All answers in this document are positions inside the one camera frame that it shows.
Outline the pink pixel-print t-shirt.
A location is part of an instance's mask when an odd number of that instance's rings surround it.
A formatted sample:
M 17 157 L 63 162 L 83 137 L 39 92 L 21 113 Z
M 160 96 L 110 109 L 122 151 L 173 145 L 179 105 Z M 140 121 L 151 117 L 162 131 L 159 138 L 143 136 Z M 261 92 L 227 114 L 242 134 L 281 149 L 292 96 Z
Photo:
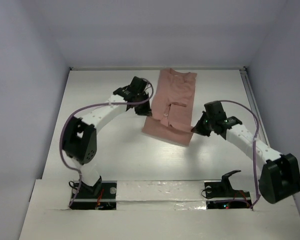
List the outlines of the pink pixel-print t-shirt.
M 145 119 L 142 128 L 144 134 L 186 147 L 190 144 L 196 77 L 194 72 L 172 68 L 160 71 L 151 103 L 152 116 Z

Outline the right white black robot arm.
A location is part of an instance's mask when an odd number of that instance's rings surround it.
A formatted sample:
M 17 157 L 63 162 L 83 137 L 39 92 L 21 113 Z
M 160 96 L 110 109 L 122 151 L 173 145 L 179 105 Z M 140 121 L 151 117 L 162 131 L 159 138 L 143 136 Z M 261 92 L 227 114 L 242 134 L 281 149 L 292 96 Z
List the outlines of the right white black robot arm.
M 206 103 L 192 133 L 205 137 L 215 133 L 252 160 L 257 200 L 264 198 L 268 203 L 275 204 L 299 193 L 300 169 L 297 158 L 291 153 L 283 154 L 258 139 L 260 122 L 255 114 L 256 130 L 251 133 L 237 117 L 227 116 L 222 103 L 222 100 Z

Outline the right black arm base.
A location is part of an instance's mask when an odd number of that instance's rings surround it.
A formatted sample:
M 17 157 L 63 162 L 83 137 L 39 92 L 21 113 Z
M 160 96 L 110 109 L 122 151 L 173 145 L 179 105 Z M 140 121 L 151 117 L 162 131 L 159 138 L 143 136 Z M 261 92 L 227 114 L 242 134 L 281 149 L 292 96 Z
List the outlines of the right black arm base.
M 233 170 L 221 176 L 220 180 L 206 181 L 201 196 L 206 200 L 208 210 L 250 209 L 252 206 L 249 191 L 233 189 L 229 178 L 241 172 Z

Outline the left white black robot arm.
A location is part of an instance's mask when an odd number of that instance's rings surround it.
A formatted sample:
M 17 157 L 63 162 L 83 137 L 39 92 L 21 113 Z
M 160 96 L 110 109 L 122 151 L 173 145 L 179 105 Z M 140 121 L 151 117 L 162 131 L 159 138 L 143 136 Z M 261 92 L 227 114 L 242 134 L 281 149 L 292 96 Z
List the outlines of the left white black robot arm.
M 106 102 L 75 110 L 66 120 L 59 140 L 61 160 L 69 157 L 74 166 L 67 165 L 79 175 L 76 192 L 84 191 L 94 198 L 100 194 L 102 177 L 93 162 L 97 153 L 97 135 L 117 116 L 134 109 L 138 116 L 152 115 L 147 88 L 153 85 L 145 78 L 133 77 L 130 84 L 113 91 Z

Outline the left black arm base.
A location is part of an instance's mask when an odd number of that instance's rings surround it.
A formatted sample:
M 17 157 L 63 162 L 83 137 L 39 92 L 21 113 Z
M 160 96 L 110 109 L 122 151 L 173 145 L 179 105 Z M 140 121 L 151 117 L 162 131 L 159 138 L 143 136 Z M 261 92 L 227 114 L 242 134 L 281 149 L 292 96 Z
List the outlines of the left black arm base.
M 116 210 L 117 182 L 103 181 L 100 193 L 93 196 L 86 189 L 79 190 L 75 200 L 70 206 L 72 210 Z

